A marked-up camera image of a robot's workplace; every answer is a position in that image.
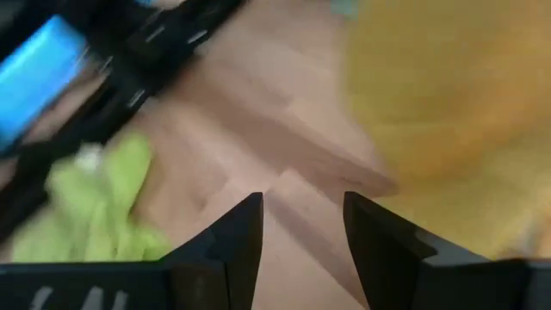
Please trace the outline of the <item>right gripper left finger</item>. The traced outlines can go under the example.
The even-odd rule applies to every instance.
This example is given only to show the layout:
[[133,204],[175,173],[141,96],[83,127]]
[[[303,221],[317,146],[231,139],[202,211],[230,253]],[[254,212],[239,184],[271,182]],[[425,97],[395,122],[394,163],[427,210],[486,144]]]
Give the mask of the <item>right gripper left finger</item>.
[[167,309],[251,310],[263,249],[263,194],[254,192],[161,259]]

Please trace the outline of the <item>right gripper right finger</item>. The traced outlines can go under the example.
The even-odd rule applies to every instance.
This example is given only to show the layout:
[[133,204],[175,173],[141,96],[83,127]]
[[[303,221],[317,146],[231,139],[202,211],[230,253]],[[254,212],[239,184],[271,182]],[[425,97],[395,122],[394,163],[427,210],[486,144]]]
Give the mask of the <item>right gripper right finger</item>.
[[344,195],[344,225],[372,309],[492,309],[485,259],[356,192]]

